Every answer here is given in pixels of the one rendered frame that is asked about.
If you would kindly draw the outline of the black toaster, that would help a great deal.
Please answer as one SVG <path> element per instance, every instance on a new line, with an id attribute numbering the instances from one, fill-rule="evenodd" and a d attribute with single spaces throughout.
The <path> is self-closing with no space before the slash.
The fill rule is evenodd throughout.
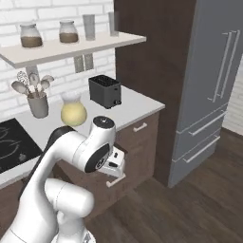
<path id="1" fill-rule="evenodd" d="M 122 103 L 121 83 L 106 75 L 88 79 L 90 99 L 106 109 Z"/>

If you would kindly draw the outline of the black hob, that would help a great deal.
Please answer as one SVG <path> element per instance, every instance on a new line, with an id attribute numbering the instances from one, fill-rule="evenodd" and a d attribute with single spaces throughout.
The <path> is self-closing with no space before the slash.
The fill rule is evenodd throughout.
<path id="1" fill-rule="evenodd" d="M 0 174 L 41 154 L 41 148 L 19 121 L 0 122 Z"/>

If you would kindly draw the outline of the grey fridge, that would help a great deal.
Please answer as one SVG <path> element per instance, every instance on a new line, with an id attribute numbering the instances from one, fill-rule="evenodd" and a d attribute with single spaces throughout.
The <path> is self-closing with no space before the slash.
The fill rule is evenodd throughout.
<path id="1" fill-rule="evenodd" d="M 197 0 L 170 188 L 215 151 L 242 56 L 243 0 Z"/>

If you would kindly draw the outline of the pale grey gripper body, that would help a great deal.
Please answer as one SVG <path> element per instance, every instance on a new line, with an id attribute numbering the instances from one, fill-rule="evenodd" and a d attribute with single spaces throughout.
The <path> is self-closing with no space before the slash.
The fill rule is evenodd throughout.
<path id="1" fill-rule="evenodd" d="M 100 172 L 115 178 L 120 178 L 124 172 L 124 165 L 124 161 L 122 161 L 121 164 L 116 164 L 114 162 L 107 161 L 104 164 L 104 166 L 100 169 Z"/>

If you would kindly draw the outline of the grey utensil pot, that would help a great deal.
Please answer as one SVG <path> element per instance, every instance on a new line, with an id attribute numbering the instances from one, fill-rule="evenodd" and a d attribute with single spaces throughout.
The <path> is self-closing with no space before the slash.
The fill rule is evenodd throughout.
<path id="1" fill-rule="evenodd" d="M 37 119 L 45 118 L 48 115 L 47 94 L 41 93 L 39 97 L 28 96 L 28 105 L 32 115 Z"/>

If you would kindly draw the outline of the yellow glass jug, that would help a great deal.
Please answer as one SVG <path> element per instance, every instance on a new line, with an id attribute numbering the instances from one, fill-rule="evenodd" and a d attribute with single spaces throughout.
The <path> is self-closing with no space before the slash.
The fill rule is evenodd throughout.
<path id="1" fill-rule="evenodd" d="M 61 98 L 64 102 L 61 110 L 61 119 L 69 126 L 80 126 L 87 118 L 87 112 L 81 102 L 82 94 L 77 91 L 63 92 Z"/>

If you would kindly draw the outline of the white wall shelf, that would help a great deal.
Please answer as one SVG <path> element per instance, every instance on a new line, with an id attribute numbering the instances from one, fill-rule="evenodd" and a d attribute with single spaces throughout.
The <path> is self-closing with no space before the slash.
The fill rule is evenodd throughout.
<path id="1" fill-rule="evenodd" d="M 50 40 L 44 42 L 42 47 L 36 48 L 0 47 L 0 58 L 14 68 L 22 68 L 145 41 L 144 36 L 125 32 L 120 32 L 118 36 L 111 36 L 108 32 L 98 32 L 94 41 L 86 41 L 81 36 L 80 41 L 73 44 L 62 44 L 58 40 Z"/>

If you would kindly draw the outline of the brown drawer front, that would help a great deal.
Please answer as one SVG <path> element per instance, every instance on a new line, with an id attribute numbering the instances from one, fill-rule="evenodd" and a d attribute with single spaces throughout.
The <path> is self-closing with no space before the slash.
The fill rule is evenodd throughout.
<path id="1" fill-rule="evenodd" d="M 117 133 L 116 143 L 126 151 L 130 150 L 132 147 L 135 147 L 145 140 L 148 140 L 153 134 L 157 133 L 158 120 L 159 113 L 155 113 L 143 118 L 142 120 L 132 123 Z M 133 131 L 133 127 L 139 127 L 144 122 L 147 123 L 147 127 L 143 128 L 139 132 Z"/>

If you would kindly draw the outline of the clear drinking glass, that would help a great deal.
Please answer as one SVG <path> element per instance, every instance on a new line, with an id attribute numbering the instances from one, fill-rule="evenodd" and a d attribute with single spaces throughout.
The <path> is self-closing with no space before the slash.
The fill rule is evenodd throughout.
<path id="1" fill-rule="evenodd" d="M 109 19 L 109 30 L 111 36 L 118 36 L 118 23 L 119 23 L 119 17 L 118 14 L 114 11 L 110 11 L 108 13 L 108 19 Z"/>
<path id="2" fill-rule="evenodd" d="M 88 41 L 94 41 L 95 40 L 95 15 L 85 14 L 83 16 L 83 20 L 84 20 L 85 38 Z"/>

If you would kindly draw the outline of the dark brown tall cabinet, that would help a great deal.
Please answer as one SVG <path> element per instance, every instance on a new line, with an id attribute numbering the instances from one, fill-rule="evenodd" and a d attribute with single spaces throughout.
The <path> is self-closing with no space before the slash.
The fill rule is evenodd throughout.
<path id="1" fill-rule="evenodd" d="M 169 182 L 196 0 L 114 0 L 119 31 L 146 41 L 115 51 L 123 85 L 165 104 L 159 113 L 154 177 Z"/>

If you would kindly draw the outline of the brown open drawer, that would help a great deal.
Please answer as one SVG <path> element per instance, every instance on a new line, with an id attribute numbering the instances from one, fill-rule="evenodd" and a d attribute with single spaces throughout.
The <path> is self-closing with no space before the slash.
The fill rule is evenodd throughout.
<path id="1" fill-rule="evenodd" d="M 63 181 L 85 188 L 94 195 L 95 204 L 86 221 L 101 214 L 116 202 L 116 188 L 106 186 L 107 181 L 115 178 L 99 171 L 86 174 L 64 160 L 59 160 L 53 167 L 53 176 Z"/>

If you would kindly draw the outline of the grey shelf bracket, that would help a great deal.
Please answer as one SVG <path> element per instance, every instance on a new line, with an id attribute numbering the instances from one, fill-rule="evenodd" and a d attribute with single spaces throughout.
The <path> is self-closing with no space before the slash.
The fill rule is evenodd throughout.
<path id="1" fill-rule="evenodd" d="M 91 70 L 94 68 L 93 54 L 85 54 L 74 58 L 75 72 Z"/>
<path id="2" fill-rule="evenodd" d="M 36 76 L 39 76 L 39 71 L 37 65 L 30 65 L 26 67 L 26 73 L 29 76 L 30 74 L 35 74 Z"/>

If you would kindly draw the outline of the glass jar with brown contents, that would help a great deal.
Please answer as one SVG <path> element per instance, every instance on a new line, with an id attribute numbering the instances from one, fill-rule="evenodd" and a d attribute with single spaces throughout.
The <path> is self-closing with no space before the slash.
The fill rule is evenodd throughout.
<path id="1" fill-rule="evenodd" d="M 42 37 L 35 23 L 22 24 L 20 29 L 22 47 L 34 48 L 43 45 Z"/>
<path id="2" fill-rule="evenodd" d="M 64 44 L 77 43 L 79 41 L 78 31 L 73 20 L 60 22 L 59 39 Z"/>

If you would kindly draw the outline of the white whisk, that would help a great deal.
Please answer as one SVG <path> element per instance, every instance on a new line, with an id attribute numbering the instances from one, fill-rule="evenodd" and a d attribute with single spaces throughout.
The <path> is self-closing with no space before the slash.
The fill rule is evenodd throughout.
<path id="1" fill-rule="evenodd" d="M 19 82 L 24 84 L 24 86 L 27 89 L 27 92 L 31 93 L 31 91 L 29 90 L 29 87 L 28 87 L 28 76 L 24 71 L 19 71 L 17 73 L 17 79 L 18 79 Z"/>

